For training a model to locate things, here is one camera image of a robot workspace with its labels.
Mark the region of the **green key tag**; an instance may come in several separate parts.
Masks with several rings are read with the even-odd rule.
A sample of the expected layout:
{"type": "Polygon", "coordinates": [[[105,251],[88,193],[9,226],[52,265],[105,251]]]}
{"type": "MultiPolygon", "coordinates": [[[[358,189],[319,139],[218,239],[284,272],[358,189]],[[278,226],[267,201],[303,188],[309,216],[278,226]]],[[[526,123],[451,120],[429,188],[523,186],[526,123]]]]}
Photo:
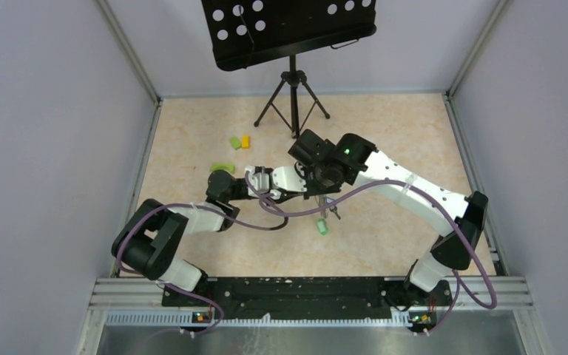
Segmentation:
{"type": "Polygon", "coordinates": [[[328,224],[325,219],[319,219],[317,221],[317,230],[321,235],[326,235],[329,232],[328,224]]]}

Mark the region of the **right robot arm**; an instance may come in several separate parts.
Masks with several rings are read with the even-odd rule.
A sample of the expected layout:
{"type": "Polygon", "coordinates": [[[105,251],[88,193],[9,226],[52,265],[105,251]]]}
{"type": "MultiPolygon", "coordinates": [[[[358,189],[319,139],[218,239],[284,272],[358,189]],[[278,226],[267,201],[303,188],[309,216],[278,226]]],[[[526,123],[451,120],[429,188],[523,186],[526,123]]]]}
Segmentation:
{"type": "Polygon", "coordinates": [[[468,269],[484,231],[488,197],[469,196],[437,186],[354,134],[337,143],[305,130],[288,151],[305,173],[307,196],[338,192],[342,184],[375,192],[414,213],[438,237],[408,272],[404,294],[414,305],[425,304],[439,281],[453,270],[468,269]]]}

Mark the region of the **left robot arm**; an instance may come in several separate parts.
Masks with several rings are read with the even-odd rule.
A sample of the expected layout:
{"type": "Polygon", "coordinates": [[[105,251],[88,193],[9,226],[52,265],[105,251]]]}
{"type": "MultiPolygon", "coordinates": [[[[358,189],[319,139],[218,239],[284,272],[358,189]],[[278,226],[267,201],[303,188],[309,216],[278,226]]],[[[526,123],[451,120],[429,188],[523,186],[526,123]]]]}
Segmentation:
{"type": "Polygon", "coordinates": [[[112,256],[125,270],[171,283],[186,303],[199,305],[208,294],[207,275],[177,256],[180,242],[187,235],[231,228],[240,210],[229,202],[250,198],[245,179],[216,170],[209,175],[202,203],[142,202],[112,244],[112,256]]]}

